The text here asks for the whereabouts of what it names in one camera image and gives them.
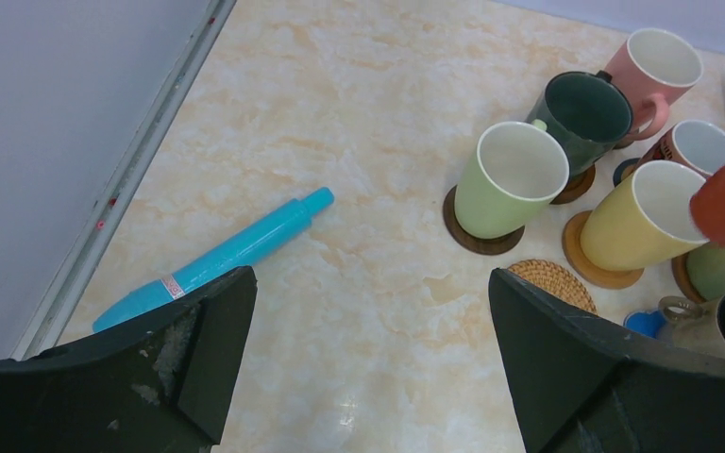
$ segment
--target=yellow mug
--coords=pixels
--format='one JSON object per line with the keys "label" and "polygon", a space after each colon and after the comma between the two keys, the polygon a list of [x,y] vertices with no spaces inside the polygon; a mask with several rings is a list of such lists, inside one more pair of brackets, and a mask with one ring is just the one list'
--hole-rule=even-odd
{"label": "yellow mug", "polygon": [[468,234],[495,239],[521,228],[568,182],[568,158],[546,124],[488,127],[454,196],[454,215]]}
{"label": "yellow mug", "polygon": [[608,271],[632,271],[707,243],[690,216],[704,177],[671,160],[638,167],[591,212],[582,227],[584,255]]}

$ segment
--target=blue bottle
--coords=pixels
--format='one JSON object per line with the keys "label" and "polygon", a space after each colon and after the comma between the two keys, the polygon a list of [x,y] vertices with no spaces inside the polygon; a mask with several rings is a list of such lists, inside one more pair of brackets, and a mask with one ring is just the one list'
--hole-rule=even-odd
{"label": "blue bottle", "polygon": [[332,192],[322,187],[303,200],[290,200],[172,275],[132,291],[95,320],[93,331],[165,305],[236,267],[257,263],[310,227],[313,216],[334,199]]}

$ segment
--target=blue object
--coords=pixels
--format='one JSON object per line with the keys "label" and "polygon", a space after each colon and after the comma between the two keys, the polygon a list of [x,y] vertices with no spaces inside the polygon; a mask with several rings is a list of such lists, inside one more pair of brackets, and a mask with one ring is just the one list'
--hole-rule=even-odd
{"label": "blue object", "polygon": [[618,184],[621,183],[621,177],[624,176],[627,167],[634,166],[638,161],[640,161],[640,158],[626,159],[618,164],[613,172],[613,187],[618,187]]}
{"label": "blue object", "polygon": [[659,311],[634,311],[624,318],[624,327],[647,337],[656,338],[657,331],[666,324]]}
{"label": "blue object", "polygon": [[310,227],[313,216],[334,199],[332,192],[322,187],[303,200],[290,200],[172,275],[129,293],[95,320],[93,331],[165,305],[236,267],[257,263]]}

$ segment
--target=mug rim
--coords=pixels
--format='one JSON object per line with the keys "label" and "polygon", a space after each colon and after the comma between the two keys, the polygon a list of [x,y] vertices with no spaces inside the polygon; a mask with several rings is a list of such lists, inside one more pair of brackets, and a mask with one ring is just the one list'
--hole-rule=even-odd
{"label": "mug rim", "polygon": [[[681,44],[684,44],[684,46],[694,56],[696,56],[696,60],[699,62],[699,75],[697,75],[696,79],[693,82],[671,83],[671,82],[665,81],[662,78],[659,78],[655,75],[650,74],[649,71],[647,71],[643,66],[641,66],[638,63],[637,59],[635,59],[635,55],[632,54],[632,48],[630,47],[630,42],[632,41],[632,38],[636,37],[637,35],[639,35],[641,33],[649,33],[649,32],[664,34],[670,38],[673,38],[676,41],[679,41]],[[696,85],[697,83],[699,83],[701,78],[704,76],[704,61],[701,60],[701,55],[699,55],[699,52],[696,51],[696,48],[693,45],[691,45],[690,42],[686,41],[683,37],[681,37],[680,35],[678,35],[676,33],[670,32],[670,31],[662,29],[662,28],[655,28],[655,27],[640,28],[630,34],[629,38],[627,38],[626,44],[624,44],[624,45],[626,45],[626,47],[627,47],[627,54],[630,56],[630,60],[632,61],[632,64],[636,68],[638,68],[638,70],[641,73],[643,73],[644,76],[654,80],[655,82],[657,82],[661,85],[665,85],[665,86],[671,87],[671,88],[690,88],[690,87],[693,87],[694,85]]]}
{"label": "mug rim", "polygon": [[657,225],[657,223],[652,221],[649,218],[649,215],[646,214],[646,210],[644,210],[643,207],[640,206],[640,203],[638,202],[638,197],[637,197],[637,176],[639,174],[643,173],[644,168],[646,168],[646,171],[648,171],[650,168],[653,168],[655,166],[660,166],[660,165],[673,165],[675,167],[684,169],[686,172],[701,179],[702,185],[706,181],[705,177],[700,175],[699,172],[697,172],[696,170],[694,170],[686,165],[682,165],[679,162],[675,162],[673,160],[652,160],[652,161],[646,162],[645,164],[639,166],[637,170],[632,172],[632,176],[631,176],[631,178],[632,178],[632,181],[631,181],[632,201],[634,202],[635,206],[640,211],[641,215],[643,215],[643,218],[647,222],[649,222],[649,224],[652,225],[654,227],[654,229],[656,229],[660,233],[666,235],[666,237],[668,237],[669,239],[672,239],[674,241],[679,241],[682,243],[689,243],[689,244],[693,244],[693,245],[701,245],[701,244],[707,243],[708,242],[707,238],[704,236],[704,234],[701,231],[699,231],[698,228],[696,228],[696,231],[699,233],[699,235],[701,235],[701,239],[699,239],[699,240],[690,240],[690,239],[674,236],[673,234],[669,233],[668,231],[665,231],[664,229],[662,229],[659,225]]}
{"label": "mug rim", "polygon": [[676,125],[674,125],[674,127],[671,128],[671,142],[674,143],[674,147],[677,148],[677,151],[680,153],[680,156],[683,157],[683,160],[685,162],[687,162],[688,165],[692,166],[693,168],[699,169],[700,172],[703,172],[706,175],[710,175],[710,176],[714,175],[715,172],[711,172],[709,170],[701,168],[697,164],[693,163],[693,161],[685,155],[685,153],[682,151],[680,146],[677,144],[677,129],[679,129],[680,126],[687,125],[687,124],[699,124],[702,126],[707,126],[713,130],[717,130],[718,133],[720,133],[722,136],[724,136],[724,138],[725,138],[725,130],[708,121],[696,120],[696,119],[682,120],[679,123],[677,123]]}
{"label": "mug rim", "polygon": [[[571,76],[571,75],[588,76],[588,77],[595,78],[595,79],[607,84],[611,89],[613,89],[613,91],[615,93],[617,93],[619,96],[621,96],[621,99],[623,99],[624,103],[626,104],[627,112],[630,115],[630,121],[627,124],[626,130],[624,130],[623,133],[620,134],[620,137],[617,137],[614,140],[611,139],[607,142],[597,142],[596,140],[593,140],[593,139],[586,139],[584,137],[581,137],[580,134],[577,134],[574,131],[572,131],[570,128],[568,128],[568,126],[564,125],[563,122],[560,121],[560,119],[557,116],[554,115],[554,112],[551,111],[551,106],[548,104],[548,90],[551,88],[551,85],[554,83],[554,81],[557,80],[558,78],[560,78],[562,76]],[[626,94],[624,94],[624,92],[619,90],[616,85],[613,85],[613,82],[607,81],[607,80],[599,77],[598,75],[591,74],[586,71],[565,71],[564,73],[559,73],[558,75],[552,77],[551,80],[546,84],[546,87],[543,89],[543,101],[546,103],[546,106],[548,109],[548,114],[550,114],[551,117],[554,118],[554,121],[556,121],[558,125],[562,126],[566,132],[577,136],[580,140],[584,140],[584,141],[590,142],[590,143],[597,143],[597,144],[617,143],[621,139],[623,139],[627,134],[630,133],[630,130],[632,129],[632,124],[634,124],[634,121],[635,121],[635,117],[634,117],[635,115],[634,115],[634,112],[632,111],[632,103],[627,98]]]}
{"label": "mug rim", "polygon": [[[563,178],[562,184],[560,185],[560,187],[558,187],[554,191],[554,193],[552,193],[550,195],[546,195],[546,196],[541,196],[541,197],[526,197],[526,196],[517,195],[515,193],[512,193],[511,191],[508,191],[504,187],[498,185],[490,177],[490,174],[488,174],[487,170],[485,170],[485,166],[484,166],[484,164],[482,164],[482,141],[484,141],[485,137],[488,134],[490,134],[492,131],[494,131],[500,127],[508,127],[508,126],[528,127],[529,129],[531,129],[533,131],[533,133],[541,134],[541,136],[544,137],[544,140],[550,142],[554,146],[554,149],[557,151],[557,155],[561,158],[562,162],[564,163],[565,174],[566,174],[566,177]],[[565,155],[565,151],[563,150],[563,147],[560,146],[560,144],[557,143],[557,141],[554,139],[554,137],[549,135],[548,132],[546,132],[545,130],[540,129],[536,126],[533,126],[529,123],[524,123],[523,121],[502,121],[500,123],[496,123],[496,124],[488,127],[487,129],[485,129],[485,131],[481,133],[480,139],[477,142],[477,164],[480,166],[480,171],[485,176],[488,183],[490,183],[493,187],[495,187],[496,189],[498,189],[502,193],[505,193],[506,195],[510,196],[513,199],[516,199],[518,201],[532,202],[532,203],[550,200],[550,199],[553,199],[555,196],[559,195],[560,192],[562,192],[563,189],[565,188],[565,185],[568,183],[568,179],[571,176],[571,169],[568,166],[568,157]]]}

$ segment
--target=coaster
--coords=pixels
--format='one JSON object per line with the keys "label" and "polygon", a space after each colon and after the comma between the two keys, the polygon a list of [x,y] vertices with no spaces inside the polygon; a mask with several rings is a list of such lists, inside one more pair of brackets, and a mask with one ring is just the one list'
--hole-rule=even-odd
{"label": "coaster", "polygon": [[452,187],[448,191],[446,199],[443,200],[443,222],[446,224],[448,233],[459,245],[480,255],[501,255],[513,250],[518,245],[521,237],[524,236],[524,227],[495,239],[480,239],[468,234],[457,222],[457,216],[454,214],[454,194],[456,192],[457,186]]}
{"label": "coaster", "polygon": [[596,165],[591,165],[581,175],[574,176],[573,179],[568,181],[565,188],[556,198],[551,200],[552,205],[564,205],[570,203],[577,198],[581,197],[590,189],[593,185],[593,181],[596,179]]}
{"label": "coaster", "polygon": [[613,187],[617,187],[624,179],[635,171],[635,166],[640,158],[626,159],[619,163],[613,172]]}
{"label": "coaster", "polygon": [[[631,130],[630,133],[636,134],[636,133],[638,133],[638,130],[640,130],[640,129]],[[624,149],[633,143],[635,143],[635,140],[627,140],[626,138],[621,139],[620,142],[616,143],[615,146],[613,146],[613,149]]]}
{"label": "coaster", "polygon": [[571,267],[585,280],[610,290],[620,290],[632,286],[643,275],[643,269],[633,271],[608,271],[597,267],[582,252],[580,235],[585,221],[592,211],[586,210],[571,217],[563,228],[563,252]]}
{"label": "coaster", "polygon": [[687,274],[687,253],[671,259],[671,272],[674,274],[674,281],[677,282],[677,286],[680,287],[680,291],[683,292],[684,296],[688,299],[701,304],[707,302],[707,299],[699,294],[699,290],[693,286],[690,281],[690,276]]}
{"label": "coaster", "polygon": [[568,305],[599,314],[585,285],[560,264],[546,260],[523,260],[507,270]]}

